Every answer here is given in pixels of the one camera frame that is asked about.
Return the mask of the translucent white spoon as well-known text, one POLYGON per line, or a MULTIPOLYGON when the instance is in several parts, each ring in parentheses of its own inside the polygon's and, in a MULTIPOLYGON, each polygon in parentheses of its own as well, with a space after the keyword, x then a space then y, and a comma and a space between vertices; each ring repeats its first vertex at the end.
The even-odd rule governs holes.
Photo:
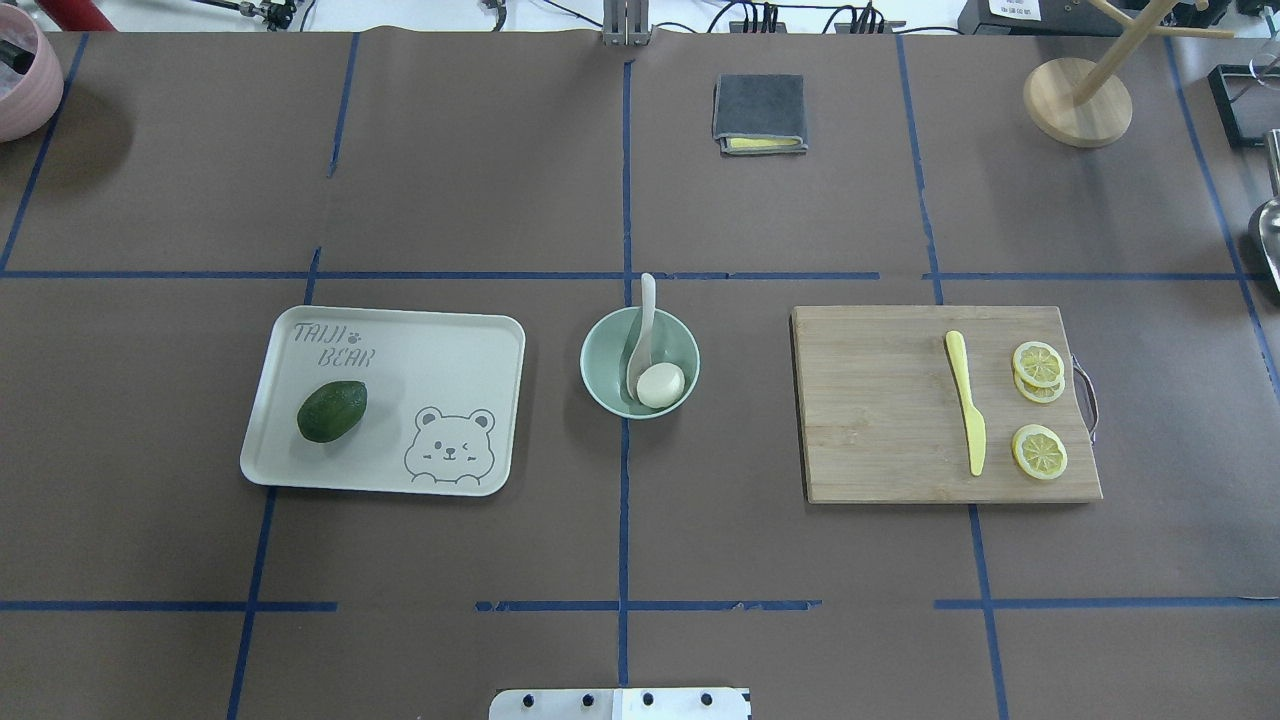
POLYGON ((626 366, 626 388, 634 401, 640 401, 639 382, 652 366, 652 334, 657 314, 657 281, 653 274, 641 274, 641 305, 639 325, 632 351, 626 366))

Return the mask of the white steamed bun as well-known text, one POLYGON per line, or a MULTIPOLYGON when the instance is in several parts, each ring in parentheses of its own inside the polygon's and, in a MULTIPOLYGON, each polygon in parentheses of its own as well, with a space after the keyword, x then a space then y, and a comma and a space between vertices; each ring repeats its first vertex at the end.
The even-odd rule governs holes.
POLYGON ((673 363, 657 363, 640 374, 635 397, 645 407, 662 410, 675 406, 686 389, 686 375, 673 363))

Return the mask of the light green bowl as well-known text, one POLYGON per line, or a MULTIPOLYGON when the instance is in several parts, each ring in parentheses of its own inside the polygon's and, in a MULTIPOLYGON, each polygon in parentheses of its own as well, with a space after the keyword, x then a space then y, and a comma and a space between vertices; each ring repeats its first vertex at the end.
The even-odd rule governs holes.
POLYGON ((655 310, 652 333, 654 363, 672 363, 684 373, 684 392, 668 407, 648 407, 626 388, 627 363, 634 351, 641 318, 639 307, 617 309, 588 332, 580 351, 580 375, 585 388, 607 411, 631 420, 673 413, 692 393, 701 370, 701 356, 692 332, 677 316, 655 310))

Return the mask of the pink bowl of ice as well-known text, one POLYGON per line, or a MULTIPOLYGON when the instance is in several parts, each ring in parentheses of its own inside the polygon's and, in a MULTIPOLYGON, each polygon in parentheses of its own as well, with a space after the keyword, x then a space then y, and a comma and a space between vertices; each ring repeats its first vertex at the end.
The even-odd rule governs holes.
POLYGON ((64 92, 58 55, 22 9, 1 6, 1 141, 23 138, 47 123, 64 92))

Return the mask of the white bear tray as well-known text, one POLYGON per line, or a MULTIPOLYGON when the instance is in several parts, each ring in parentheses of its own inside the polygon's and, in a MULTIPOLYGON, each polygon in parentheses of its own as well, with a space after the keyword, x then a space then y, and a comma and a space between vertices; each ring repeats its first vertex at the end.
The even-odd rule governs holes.
POLYGON ((296 306, 275 320, 239 455, 260 486, 483 497, 512 466, 525 332, 509 316, 296 306), (297 411, 358 380, 364 416, 329 443, 297 411))

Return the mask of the yellow sponge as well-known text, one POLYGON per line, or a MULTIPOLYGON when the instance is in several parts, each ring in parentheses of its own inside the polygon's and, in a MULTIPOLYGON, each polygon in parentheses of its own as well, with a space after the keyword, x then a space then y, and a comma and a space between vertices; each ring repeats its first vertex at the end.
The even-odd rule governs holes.
POLYGON ((721 150, 730 156, 763 156, 806 152, 805 142, 795 137, 724 137, 719 140, 719 143, 721 150))

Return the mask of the bamboo cutting board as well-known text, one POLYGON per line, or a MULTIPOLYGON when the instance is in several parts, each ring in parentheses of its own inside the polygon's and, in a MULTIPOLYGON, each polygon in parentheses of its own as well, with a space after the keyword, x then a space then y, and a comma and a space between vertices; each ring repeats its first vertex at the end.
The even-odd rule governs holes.
POLYGON ((806 497, 813 503, 1087 503, 1102 498, 1071 375, 1038 404, 1016 387, 1015 348, 1070 351, 1052 306, 797 306, 791 313, 806 497), (986 420, 973 475, 945 334, 966 341, 972 396, 986 420), (1053 430, 1068 465, 1039 480, 1016 464, 1024 425, 1053 430))

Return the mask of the grey folded cloth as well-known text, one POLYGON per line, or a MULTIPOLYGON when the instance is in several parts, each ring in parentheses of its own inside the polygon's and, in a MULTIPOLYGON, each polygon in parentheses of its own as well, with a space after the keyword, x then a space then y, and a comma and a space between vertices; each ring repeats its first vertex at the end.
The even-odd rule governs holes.
POLYGON ((714 100, 712 133, 719 150, 724 137, 795 137, 804 141, 808 150, 805 81, 801 76, 721 74, 714 100))

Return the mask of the green avocado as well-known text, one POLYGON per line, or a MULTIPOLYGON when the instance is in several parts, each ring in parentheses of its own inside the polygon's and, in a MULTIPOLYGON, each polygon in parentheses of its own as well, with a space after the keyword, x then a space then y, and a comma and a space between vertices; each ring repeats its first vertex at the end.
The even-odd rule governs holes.
POLYGON ((298 407, 294 421, 300 434, 325 445, 352 430, 365 416, 367 386, 361 380, 333 380, 317 387, 298 407))

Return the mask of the yellow plastic knife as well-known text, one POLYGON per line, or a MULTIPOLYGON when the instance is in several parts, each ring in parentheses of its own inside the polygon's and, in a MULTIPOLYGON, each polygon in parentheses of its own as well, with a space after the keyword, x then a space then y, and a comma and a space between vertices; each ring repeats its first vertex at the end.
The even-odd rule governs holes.
POLYGON ((966 340, 960 331, 951 329, 945 333, 943 343, 963 413, 969 473, 980 477, 986 469, 988 437, 986 418, 974 401, 966 340))

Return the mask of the lemon slice partly hidden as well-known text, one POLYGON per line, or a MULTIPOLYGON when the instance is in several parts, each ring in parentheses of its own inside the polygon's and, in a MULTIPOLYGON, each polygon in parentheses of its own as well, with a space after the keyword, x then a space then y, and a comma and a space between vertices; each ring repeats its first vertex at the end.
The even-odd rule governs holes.
POLYGON ((1051 404, 1060 398, 1065 391, 1065 380, 1059 380, 1053 386, 1032 386, 1020 377, 1014 377, 1015 389, 1021 397, 1036 404, 1051 404))

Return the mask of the lemon slice top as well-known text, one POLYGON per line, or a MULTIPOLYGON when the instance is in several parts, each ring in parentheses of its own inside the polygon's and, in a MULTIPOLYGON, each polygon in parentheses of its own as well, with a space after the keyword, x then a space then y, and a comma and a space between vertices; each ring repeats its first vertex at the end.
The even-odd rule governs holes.
POLYGON ((1068 469, 1065 443, 1055 430, 1041 424, 1027 424, 1015 430, 1011 452, 1020 470, 1034 480, 1056 480, 1068 469))

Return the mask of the wooden mug tree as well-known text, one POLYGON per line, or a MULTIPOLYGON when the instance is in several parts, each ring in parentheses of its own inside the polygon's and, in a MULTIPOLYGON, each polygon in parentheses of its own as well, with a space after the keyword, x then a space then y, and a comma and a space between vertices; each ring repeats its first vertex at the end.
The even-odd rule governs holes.
POLYGON ((1023 85, 1030 119, 1048 137, 1076 149, 1100 149, 1120 140, 1133 118, 1132 95, 1116 77, 1119 68, 1151 35, 1165 37, 1233 38, 1229 29, 1164 26, 1175 1, 1149 1, 1135 17, 1111 1, 1091 4, 1123 27, 1098 61, 1064 56, 1037 67, 1023 85))

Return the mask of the metal ice scoop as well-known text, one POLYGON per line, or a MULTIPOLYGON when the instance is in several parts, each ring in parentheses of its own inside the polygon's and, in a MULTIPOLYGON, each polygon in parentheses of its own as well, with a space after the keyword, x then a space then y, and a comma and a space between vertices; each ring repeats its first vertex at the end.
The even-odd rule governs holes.
POLYGON ((1272 196, 1262 202, 1251 217, 1251 236, 1279 291, 1279 129, 1271 129, 1263 138, 1268 161, 1268 182, 1272 196))

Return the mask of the dark tray with glasses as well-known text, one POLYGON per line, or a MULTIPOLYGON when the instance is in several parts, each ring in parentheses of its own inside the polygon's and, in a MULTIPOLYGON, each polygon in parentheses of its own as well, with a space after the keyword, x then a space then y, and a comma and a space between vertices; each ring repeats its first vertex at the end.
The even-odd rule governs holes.
POLYGON ((1234 149, 1261 149, 1279 128, 1277 69, 1254 77, 1247 65, 1220 64, 1207 76, 1228 142, 1234 149))

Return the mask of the red cylinder bottle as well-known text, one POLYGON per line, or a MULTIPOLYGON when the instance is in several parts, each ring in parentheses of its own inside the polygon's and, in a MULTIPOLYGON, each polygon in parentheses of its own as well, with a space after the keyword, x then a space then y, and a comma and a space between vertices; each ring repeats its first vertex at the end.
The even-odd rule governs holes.
POLYGON ((38 0, 36 5, 63 31, 115 32, 116 27, 90 0, 38 0))

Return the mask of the aluminium frame post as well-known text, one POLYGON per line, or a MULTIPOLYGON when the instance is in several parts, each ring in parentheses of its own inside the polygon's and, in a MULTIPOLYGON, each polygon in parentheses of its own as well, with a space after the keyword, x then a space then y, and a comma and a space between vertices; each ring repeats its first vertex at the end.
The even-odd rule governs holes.
POLYGON ((652 40, 648 0, 604 0, 602 42, 611 47, 640 47, 652 40))

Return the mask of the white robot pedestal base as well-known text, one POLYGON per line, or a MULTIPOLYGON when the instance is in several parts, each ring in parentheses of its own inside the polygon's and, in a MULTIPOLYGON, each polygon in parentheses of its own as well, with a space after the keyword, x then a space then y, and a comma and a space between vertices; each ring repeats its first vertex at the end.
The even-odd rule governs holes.
POLYGON ((489 719, 751 719, 750 691, 732 687, 508 689, 489 719))

